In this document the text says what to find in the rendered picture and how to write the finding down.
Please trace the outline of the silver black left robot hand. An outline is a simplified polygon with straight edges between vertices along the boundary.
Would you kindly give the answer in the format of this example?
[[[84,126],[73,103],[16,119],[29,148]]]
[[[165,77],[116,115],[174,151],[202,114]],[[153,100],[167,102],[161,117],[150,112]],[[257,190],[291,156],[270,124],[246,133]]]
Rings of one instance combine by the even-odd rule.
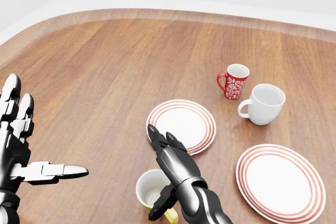
[[[34,99],[29,93],[21,98],[20,90],[20,78],[12,73],[0,93],[0,189],[15,193],[21,182],[45,185],[87,176],[89,171],[79,165],[29,162],[27,138],[34,130]]]

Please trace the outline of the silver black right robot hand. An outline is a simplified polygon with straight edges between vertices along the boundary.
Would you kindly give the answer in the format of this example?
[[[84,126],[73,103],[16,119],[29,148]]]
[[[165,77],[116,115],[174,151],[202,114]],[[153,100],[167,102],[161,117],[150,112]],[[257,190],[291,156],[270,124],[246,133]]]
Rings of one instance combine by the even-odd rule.
[[[151,124],[147,125],[147,131],[152,148],[157,154],[156,161],[170,181],[170,184],[161,190],[158,200],[149,213],[149,220],[157,220],[176,202],[180,203],[186,216],[196,215],[201,200],[193,183],[207,188],[198,166],[184,145],[173,134],[166,132],[166,135],[162,135]]]

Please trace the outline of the yellow and white mug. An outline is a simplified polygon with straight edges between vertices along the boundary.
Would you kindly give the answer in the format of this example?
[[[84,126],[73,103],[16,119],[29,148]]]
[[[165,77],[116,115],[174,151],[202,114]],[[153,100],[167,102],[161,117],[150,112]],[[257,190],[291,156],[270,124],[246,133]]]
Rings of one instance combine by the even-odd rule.
[[[152,169],[143,173],[136,183],[136,196],[144,209],[149,213],[160,197],[162,189],[170,180],[160,169]]]

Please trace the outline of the white plate with red rings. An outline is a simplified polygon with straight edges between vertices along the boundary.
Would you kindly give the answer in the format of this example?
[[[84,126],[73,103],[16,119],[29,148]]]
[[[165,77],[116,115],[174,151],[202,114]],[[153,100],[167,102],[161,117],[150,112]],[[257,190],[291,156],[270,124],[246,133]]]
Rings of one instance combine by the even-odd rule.
[[[325,208],[321,176],[284,146],[260,144],[245,150],[236,165],[236,181],[248,204],[277,224],[310,224]]]
[[[157,105],[146,120],[149,124],[163,135],[173,134],[190,155],[206,150],[216,136],[216,122],[210,111],[190,100],[174,99]]]

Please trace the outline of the red white patterned mug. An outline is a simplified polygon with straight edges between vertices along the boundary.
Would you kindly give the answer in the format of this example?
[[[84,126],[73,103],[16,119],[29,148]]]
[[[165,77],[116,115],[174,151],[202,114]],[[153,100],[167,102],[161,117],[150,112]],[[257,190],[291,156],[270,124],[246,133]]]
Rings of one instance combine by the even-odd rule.
[[[237,100],[240,98],[249,74],[250,71],[246,66],[234,63],[227,67],[225,73],[217,75],[217,84],[226,98]]]

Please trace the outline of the plain white mug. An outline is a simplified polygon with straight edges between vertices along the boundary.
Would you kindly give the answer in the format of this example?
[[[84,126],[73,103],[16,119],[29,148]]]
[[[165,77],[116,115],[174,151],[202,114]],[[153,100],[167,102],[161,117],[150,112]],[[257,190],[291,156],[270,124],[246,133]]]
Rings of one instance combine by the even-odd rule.
[[[252,89],[249,99],[239,104],[237,112],[241,118],[250,119],[252,123],[263,126],[277,117],[285,100],[286,95],[280,88],[261,83]]]

